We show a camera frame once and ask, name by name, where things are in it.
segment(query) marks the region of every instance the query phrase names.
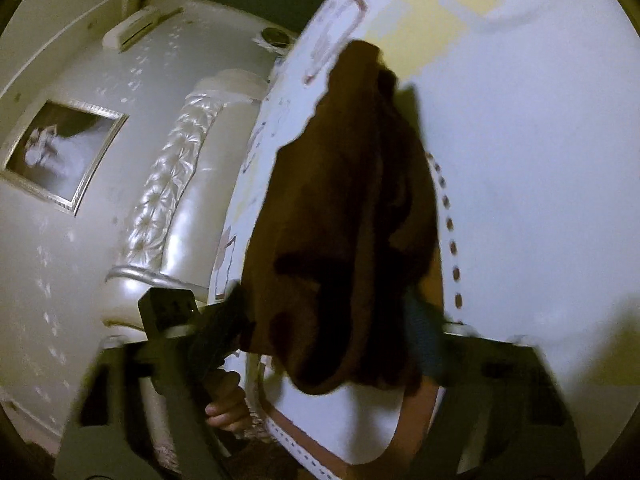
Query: picture frame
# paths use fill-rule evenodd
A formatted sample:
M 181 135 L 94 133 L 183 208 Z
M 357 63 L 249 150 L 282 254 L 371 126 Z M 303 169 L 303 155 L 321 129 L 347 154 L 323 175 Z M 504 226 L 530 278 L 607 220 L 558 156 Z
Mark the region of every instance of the picture frame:
M 127 114 L 76 100 L 46 100 L 3 153 L 0 177 L 76 215 Z

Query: hand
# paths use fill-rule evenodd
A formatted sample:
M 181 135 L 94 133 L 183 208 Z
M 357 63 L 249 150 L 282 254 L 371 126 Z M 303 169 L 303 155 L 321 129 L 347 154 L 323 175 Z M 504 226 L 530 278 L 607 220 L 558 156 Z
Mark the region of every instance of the hand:
M 238 384 L 240 374 L 221 368 L 207 377 L 205 387 L 213 400 L 205 409 L 207 424 L 225 431 L 246 430 L 252 426 L 244 390 Z

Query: dark brown fabric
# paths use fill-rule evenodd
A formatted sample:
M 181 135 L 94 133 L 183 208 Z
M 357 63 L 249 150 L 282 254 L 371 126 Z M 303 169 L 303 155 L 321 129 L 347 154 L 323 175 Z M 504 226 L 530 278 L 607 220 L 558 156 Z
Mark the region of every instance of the dark brown fabric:
M 246 253 L 242 349 L 276 356 L 308 394 L 412 371 L 401 297 L 428 267 L 435 198 L 378 57 L 363 41 L 340 54 L 305 131 L 278 152 Z

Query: folded garment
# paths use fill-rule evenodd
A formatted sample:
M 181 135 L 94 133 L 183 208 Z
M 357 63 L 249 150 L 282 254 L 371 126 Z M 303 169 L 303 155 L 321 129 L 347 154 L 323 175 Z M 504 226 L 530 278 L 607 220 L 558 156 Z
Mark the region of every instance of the folded garment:
M 308 394 L 398 386 L 416 369 L 402 297 L 428 268 L 436 202 L 379 57 L 363 41 L 340 54 L 305 131 L 277 154 L 246 252 L 241 348 L 275 356 Z

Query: black mechanical device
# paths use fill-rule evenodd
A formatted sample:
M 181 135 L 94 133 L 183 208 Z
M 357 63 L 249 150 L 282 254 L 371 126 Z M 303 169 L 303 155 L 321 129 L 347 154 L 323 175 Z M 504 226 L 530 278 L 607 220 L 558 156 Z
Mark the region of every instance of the black mechanical device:
M 444 333 L 437 316 L 420 316 L 432 312 L 420 302 L 407 295 L 407 339 L 423 373 L 446 389 L 404 478 L 584 478 L 573 421 L 536 351 Z M 56 478 L 231 480 L 205 424 L 210 397 L 202 381 L 236 349 L 248 323 L 241 287 L 202 314 L 188 290 L 152 288 L 138 305 L 148 341 L 103 348 L 67 423 Z M 180 476 L 154 455 L 140 391 L 145 377 L 166 401 Z M 478 466 L 459 474 L 479 426 Z

